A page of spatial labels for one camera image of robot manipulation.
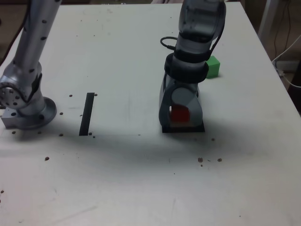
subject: black strip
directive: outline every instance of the black strip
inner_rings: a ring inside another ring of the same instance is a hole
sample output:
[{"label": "black strip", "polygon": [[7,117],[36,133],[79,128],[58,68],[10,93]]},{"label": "black strip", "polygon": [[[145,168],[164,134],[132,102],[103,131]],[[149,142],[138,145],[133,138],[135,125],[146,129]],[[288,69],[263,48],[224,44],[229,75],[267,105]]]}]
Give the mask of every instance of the black strip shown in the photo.
[{"label": "black strip", "polygon": [[87,93],[83,117],[81,119],[79,136],[88,136],[92,107],[94,101],[94,93]]},{"label": "black strip", "polygon": [[196,127],[162,127],[162,133],[203,133],[204,123]]}]

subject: white cable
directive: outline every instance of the white cable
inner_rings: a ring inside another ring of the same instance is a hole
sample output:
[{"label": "white cable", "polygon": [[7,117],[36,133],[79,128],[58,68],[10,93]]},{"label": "white cable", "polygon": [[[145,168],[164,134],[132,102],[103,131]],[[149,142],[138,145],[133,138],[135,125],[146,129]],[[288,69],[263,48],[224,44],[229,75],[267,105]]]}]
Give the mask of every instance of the white cable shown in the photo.
[{"label": "white cable", "polygon": [[280,55],[278,55],[275,59],[273,59],[272,60],[272,63],[275,61],[275,60],[277,60],[281,55],[283,55],[286,51],[288,51],[297,41],[298,41],[298,39],[301,37],[301,35],[299,35],[299,37],[292,43],[292,45],[289,47],[289,48],[287,48],[282,54],[280,54]]},{"label": "white cable", "polygon": [[286,78],[286,76],[284,75],[284,76],[282,76],[281,78],[284,78],[288,83],[290,83],[291,84],[291,86],[294,86],[294,87],[296,87],[296,88],[300,88],[301,89],[301,86],[296,86],[296,85],[294,85],[294,84],[292,84],[287,78]]},{"label": "white cable", "polygon": [[[272,60],[272,63],[275,61],[275,60],[277,60],[280,56],[282,56],[286,51],[288,51],[297,41],[298,41],[298,39],[301,37],[301,35],[299,35],[299,37],[292,43],[292,45],[290,45],[290,47],[289,48],[287,48],[285,51],[283,51],[283,53],[281,53],[280,55],[278,55],[275,59],[273,59]],[[281,78],[284,78],[291,86],[293,86],[293,87],[295,87],[295,88],[300,88],[301,89],[301,86],[296,86],[296,85],[294,85],[294,84],[292,84],[287,78],[286,78],[286,76],[285,75],[280,75],[279,73],[278,73],[278,75],[279,75],[279,77],[281,77]]]}]

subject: table surface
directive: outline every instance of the table surface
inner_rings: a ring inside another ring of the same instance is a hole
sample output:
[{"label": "table surface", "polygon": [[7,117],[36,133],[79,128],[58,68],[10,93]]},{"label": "table surface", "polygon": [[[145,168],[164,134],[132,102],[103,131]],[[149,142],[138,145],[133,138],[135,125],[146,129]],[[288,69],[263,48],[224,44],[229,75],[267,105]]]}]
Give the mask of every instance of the table surface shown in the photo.
[{"label": "table surface", "polygon": [[[58,115],[14,135],[0,124],[1,226],[301,224],[301,120],[239,3],[220,76],[199,84],[206,133],[161,133],[159,40],[178,35],[180,8],[60,7],[40,59]],[[93,135],[79,137],[88,92]]]}]

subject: green cube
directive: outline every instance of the green cube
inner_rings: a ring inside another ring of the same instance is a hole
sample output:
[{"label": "green cube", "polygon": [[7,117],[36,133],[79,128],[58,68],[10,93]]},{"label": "green cube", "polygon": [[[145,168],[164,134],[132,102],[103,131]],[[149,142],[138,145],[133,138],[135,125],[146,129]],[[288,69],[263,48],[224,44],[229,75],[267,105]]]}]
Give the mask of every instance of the green cube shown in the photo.
[{"label": "green cube", "polygon": [[217,78],[221,63],[214,56],[211,56],[209,60],[207,60],[206,62],[209,66],[209,71],[206,78],[207,79]]}]

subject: black tape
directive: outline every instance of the black tape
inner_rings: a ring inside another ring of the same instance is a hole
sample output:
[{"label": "black tape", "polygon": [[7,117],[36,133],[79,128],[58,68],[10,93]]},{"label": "black tape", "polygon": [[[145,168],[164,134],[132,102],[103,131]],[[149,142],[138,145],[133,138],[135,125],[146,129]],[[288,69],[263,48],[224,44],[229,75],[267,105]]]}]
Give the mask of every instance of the black tape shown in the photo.
[{"label": "black tape", "polygon": [[88,136],[93,101],[94,101],[94,93],[87,93],[83,117],[81,118],[79,136]]}]

